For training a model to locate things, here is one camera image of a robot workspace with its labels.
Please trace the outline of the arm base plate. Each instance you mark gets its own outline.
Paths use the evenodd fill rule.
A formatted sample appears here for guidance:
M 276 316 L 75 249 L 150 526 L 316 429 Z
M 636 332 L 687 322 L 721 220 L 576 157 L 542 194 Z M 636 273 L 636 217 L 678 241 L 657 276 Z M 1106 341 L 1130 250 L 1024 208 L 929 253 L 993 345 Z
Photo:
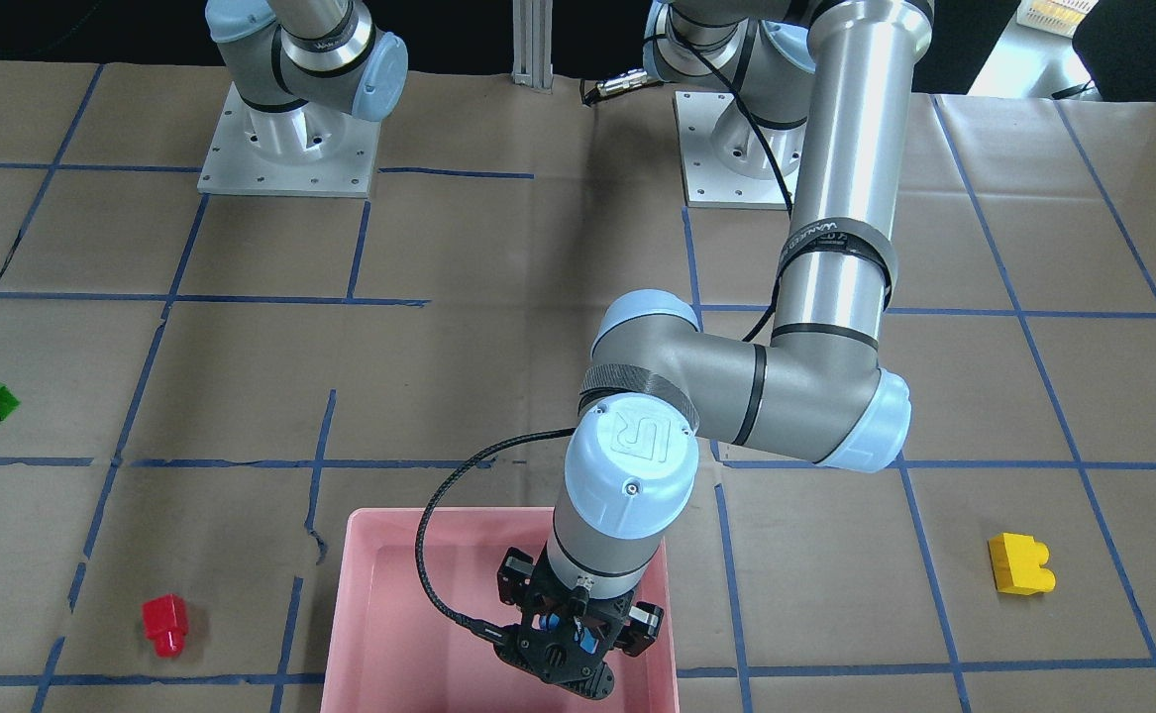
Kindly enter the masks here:
M 235 196 L 369 196 L 381 122 L 306 104 L 249 107 L 230 86 L 197 190 Z
M 786 208 L 802 158 L 805 125 L 763 128 L 768 156 L 728 92 L 677 91 L 679 154 L 690 208 Z

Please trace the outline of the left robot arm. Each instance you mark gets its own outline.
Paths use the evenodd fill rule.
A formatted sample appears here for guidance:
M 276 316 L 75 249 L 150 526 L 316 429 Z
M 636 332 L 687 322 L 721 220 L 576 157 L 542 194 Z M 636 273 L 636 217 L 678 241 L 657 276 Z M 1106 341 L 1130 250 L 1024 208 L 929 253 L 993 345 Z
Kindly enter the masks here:
M 714 337 L 674 294 L 633 290 L 606 310 L 568 438 L 564 484 L 538 557 L 510 548 L 497 595 L 520 621 L 451 614 L 502 662 L 581 698 L 612 695 L 613 649 L 636 658 L 665 614 L 637 597 L 686 507 L 710 439 L 854 471 L 906 441 L 907 384 L 880 366 L 880 322 L 897 283 L 891 230 L 914 65 L 931 1 L 664 1 L 646 70 L 729 92 L 802 82 L 771 117 L 739 101 L 755 135 L 803 140 L 790 230 L 762 322 L 771 339 Z

